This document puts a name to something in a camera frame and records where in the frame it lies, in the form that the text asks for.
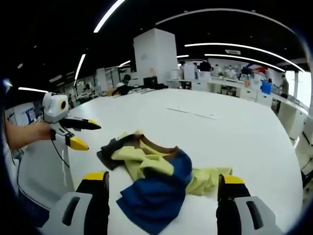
person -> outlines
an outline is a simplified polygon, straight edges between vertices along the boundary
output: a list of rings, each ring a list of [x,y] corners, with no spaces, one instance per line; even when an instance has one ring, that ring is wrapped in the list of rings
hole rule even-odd
[[[282,89],[282,93],[280,96],[287,99],[289,93],[289,83],[285,75],[282,76],[282,84],[280,85],[280,88]]]
[[[18,126],[7,121],[3,115],[3,146],[5,155],[5,164],[8,169],[9,178],[13,189],[18,192],[17,188],[17,164],[18,161],[13,159],[12,150],[20,149],[28,144],[41,140],[50,140],[50,124],[44,121],[36,122],[27,126]]]
[[[119,88],[119,87],[124,86],[124,85],[128,85],[131,78],[132,77],[129,74],[126,74],[124,76],[123,80],[116,85],[116,88]]]
[[[68,104],[69,104],[69,108],[73,109],[74,108],[74,104],[73,104],[73,100],[72,100],[72,93],[70,93],[68,95]]]
[[[87,84],[85,85],[84,92],[85,92],[85,93],[91,93],[91,92],[93,92],[93,88],[91,87],[91,85],[89,85],[89,84],[87,83]]]
[[[209,62],[207,62],[206,60],[203,60],[200,64],[199,69],[200,71],[210,72],[212,70],[212,67]]]
[[[184,65],[185,65],[185,61],[181,61],[181,66],[180,66],[180,68],[179,68],[179,78],[181,79],[181,80],[183,80],[184,79]]]
[[[213,73],[212,76],[213,77],[219,77],[219,73],[222,72],[221,68],[219,67],[218,64],[215,65],[214,69],[213,69]]]
[[[228,69],[225,70],[225,73],[226,73],[227,77],[229,77],[230,79],[236,79],[237,78],[236,72],[235,72],[235,70],[233,70],[231,65],[228,67]]]
[[[288,93],[289,93],[289,83],[288,83],[287,78],[286,78],[286,76],[284,74],[282,75],[282,84],[280,85],[279,88],[282,89],[282,93],[280,94],[280,96],[282,98],[287,99],[288,98]],[[281,101],[278,101],[277,109],[276,109],[277,113],[279,113],[280,105],[281,105]]]

white cabinet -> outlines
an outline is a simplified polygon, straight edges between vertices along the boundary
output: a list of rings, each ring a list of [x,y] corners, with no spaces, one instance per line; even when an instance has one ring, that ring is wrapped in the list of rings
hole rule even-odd
[[[169,88],[178,89],[180,86],[180,82],[178,80],[172,80],[170,82],[167,82],[167,85]]]
[[[281,102],[278,118],[291,139],[296,140],[298,138],[304,129],[307,117],[301,110]]]
[[[208,84],[207,81],[192,81],[191,82],[191,89],[194,91],[200,91],[200,92],[208,92]]]
[[[248,88],[241,88],[239,97],[241,99],[246,99],[246,100],[250,100],[250,101],[255,102],[256,98],[257,98],[257,91],[252,90],[252,89],[248,89]]]
[[[269,94],[265,94],[263,92],[258,92],[256,102],[259,104],[263,104],[265,106],[271,107],[273,102],[273,97]]]
[[[306,139],[308,140],[309,144],[312,145],[313,144],[313,119],[312,118],[308,117],[308,119],[306,120],[303,133]]]

towel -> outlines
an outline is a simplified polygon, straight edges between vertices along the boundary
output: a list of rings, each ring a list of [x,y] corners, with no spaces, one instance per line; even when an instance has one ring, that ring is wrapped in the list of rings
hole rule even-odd
[[[171,175],[147,171],[145,178],[121,191],[122,197],[117,200],[125,215],[152,235],[159,234],[178,216],[192,179],[191,160],[182,150],[169,163],[173,167]]]
[[[135,132],[134,135],[143,136],[140,131]],[[122,140],[124,137],[128,138],[127,134],[123,134],[120,139]],[[170,161],[166,160],[166,156],[168,156],[169,153],[175,154],[180,149],[178,147],[160,147],[147,140],[146,137],[139,138],[139,141],[140,148],[138,148],[138,146],[137,148],[135,148],[135,146],[124,146],[112,154],[111,161],[121,162],[124,160],[125,167],[133,181],[145,178],[144,171],[146,171],[146,169],[154,169],[159,173],[169,176],[172,175],[174,168]],[[212,189],[214,189],[215,186],[218,185],[220,174],[231,175],[232,168],[193,168],[192,179],[186,187],[186,192],[198,196],[207,195]]]

office floor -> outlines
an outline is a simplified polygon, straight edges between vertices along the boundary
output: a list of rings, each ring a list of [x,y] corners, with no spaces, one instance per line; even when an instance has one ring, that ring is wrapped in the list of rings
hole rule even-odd
[[[303,168],[302,171],[304,174],[308,174],[311,170],[313,170],[313,161],[310,161],[310,158],[313,157],[313,147],[309,146],[303,134],[301,134],[296,141],[291,140],[291,142],[295,148],[300,168]],[[311,180],[311,182],[308,183],[308,185],[303,190],[303,208],[306,207],[312,197],[313,180]]]

led strip light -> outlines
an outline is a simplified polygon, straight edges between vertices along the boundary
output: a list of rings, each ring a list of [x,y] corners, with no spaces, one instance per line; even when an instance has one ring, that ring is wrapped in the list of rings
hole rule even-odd
[[[19,90],[48,93],[48,91],[43,91],[43,90],[38,90],[38,89],[33,89],[33,88],[27,88],[27,87],[19,87]]]
[[[187,45],[185,45],[185,47],[196,47],[196,46],[230,46],[230,47],[242,47],[242,48],[257,50],[257,51],[260,51],[260,52],[267,53],[269,55],[273,55],[273,56],[275,56],[275,57],[277,57],[279,59],[282,59],[282,60],[288,62],[289,64],[295,66],[300,71],[305,72],[303,68],[301,68],[300,66],[298,66],[294,62],[292,62],[292,61],[290,61],[290,60],[288,60],[288,59],[286,59],[286,58],[284,58],[284,57],[282,57],[280,55],[272,53],[270,51],[259,49],[259,48],[256,48],[256,47],[250,47],[250,46],[239,45],[239,44],[232,44],[232,43],[196,43],[196,44],[187,44]]]
[[[114,11],[116,11],[118,9],[118,7],[125,2],[125,0],[117,0],[113,6],[111,6],[111,8],[104,14],[104,16],[102,17],[102,19],[100,20],[100,22],[98,23],[97,27],[94,29],[94,33],[99,32],[99,30],[101,29],[101,27],[104,25],[104,23],[109,19],[109,17],[114,13]]]
[[[80,67],[81,67],[82,64],[83,64],[83,61],[84,61],[85,56],[86,56],[86,54],[83,54],[82,57],[80,58],[80,61],[79,61],[79,64],[78,64],[78,67],[77,67],[77,70],[76,70],[76,74],[75,74],[74,86],[75,86],[75,84],[76,84],[76,80],[77,80],[77,78],[78,78],[79,70],[80,70]]]
[[[189,55],[178,55],[176,56],[177,58],[184,58],[184,57],[189,57]]]

